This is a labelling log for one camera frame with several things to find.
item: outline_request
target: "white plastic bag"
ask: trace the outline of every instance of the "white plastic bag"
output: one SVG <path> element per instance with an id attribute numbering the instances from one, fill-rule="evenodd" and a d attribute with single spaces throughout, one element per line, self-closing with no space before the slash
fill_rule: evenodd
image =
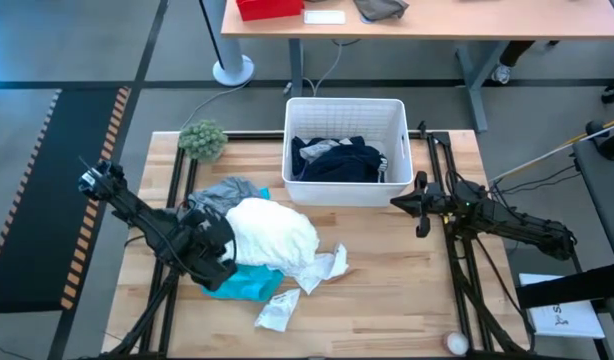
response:
<path id="1" fill-rule="evenodd" d="M 300 289 L 288 290 L 274 296 L 269 300 L 269 304 L 265 305 L 263 311 L 260 312 L 254 326 L 285 332 L 299 297 Z"/>

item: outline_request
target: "white paper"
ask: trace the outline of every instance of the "white paper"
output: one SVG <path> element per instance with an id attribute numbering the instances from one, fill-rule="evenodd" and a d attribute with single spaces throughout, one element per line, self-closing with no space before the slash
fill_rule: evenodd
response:
<path id="1" fill-rule="evenodd" d="M 334 254 L 316 254 L 314 262 L 294 277 L 298 285 L 310 295 L 322 280 L 329 280 L 347 271 L 347 249 L 337 244 Z"/>
<path id="2" fill-rule="evenodd" d="M 311 25 L 343 25 L 345 12 L 340 10 L 306 10 L 305 24 Z"/>
<path id="3" fill-rule="evenodd" d="M 520 284 L 529 285 L 561 278 L 557 275 L 520 274 Z M 590 301 L 540 306 L 529 309 L 529 317 L 536 328 L 536 335 L 605 337 L 598 316 Z"/>
<path id="4" fill-rule="evenodd" d="M 287 290 L 280 295 L 272 297 L 269 300 L 269 304 L 265 305 L 263 311 L 258 315 L 254 326 L 285 332 L 299 297 L 300 289 Z"/>

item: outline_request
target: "dark clothing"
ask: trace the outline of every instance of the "dark clothing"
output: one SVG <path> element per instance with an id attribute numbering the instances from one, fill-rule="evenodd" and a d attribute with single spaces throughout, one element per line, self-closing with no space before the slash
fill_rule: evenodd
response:
<path id="1" fill-rule="evenodd" d="M 294 138 L 291 139 L 291 173 L 294 175 L 294 177 L 300 177 L 300 174 L 302 174 L 305 170 L 305 166 L 307 166 L 307 160 L 300 156 L 300 149 L 316 145 L 323 140 L 325 139 L 313 138 L 309 140 L 307 144 L 305 144 L 303 139 L 299 138 L 298 136 L 294 136 Z M 353 136 L 349 138 L 349 141 L 351 141 L 351 143 L 354 145 L 365 146 L 365 139 L 363 139 L 362 136 Z"/>
<path id="2" fill-rule="evenodd" d="M 529 49 L 535 41 L 510 41 L 509 45 L 500 55 L 500 63 L 505 66 L 514 67 L 520 56 Z M 556 46 L 559 41 L 550 41 L 549 46 Z"/>
<path id="3" fill-rule="evenodd" d="M 309 164 L 300 181 L 375 183 L 380 164 L 380 153 L 371 146 L 336 146 Z"/>

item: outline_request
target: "black floor mat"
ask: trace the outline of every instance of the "black floor mat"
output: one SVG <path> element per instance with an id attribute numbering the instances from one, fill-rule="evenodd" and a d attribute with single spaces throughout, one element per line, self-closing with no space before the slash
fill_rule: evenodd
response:
<path id="1" fill-rule="evenodd" d="M 79 156 L 120 152 L 129 91 L 56 92 L 0 234 L 0 313 L 77 303 L 103 215 L 77 190 Z"/>

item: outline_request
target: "white laundry basket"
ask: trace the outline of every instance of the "white laundry basket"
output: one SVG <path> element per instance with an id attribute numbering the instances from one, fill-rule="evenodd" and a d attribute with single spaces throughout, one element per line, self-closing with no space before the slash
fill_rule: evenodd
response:
<path id="1" fill-rule="evenodd" d="M 291 139 L 362 136 L 387 157 L 385 183 L 301 182 L 292 176 Z M 405 105 L 395 99 L 294 98 L 287 102 L 283 181 L 292 201 L 315 206 L 388 206 L 413 181 Z"/>

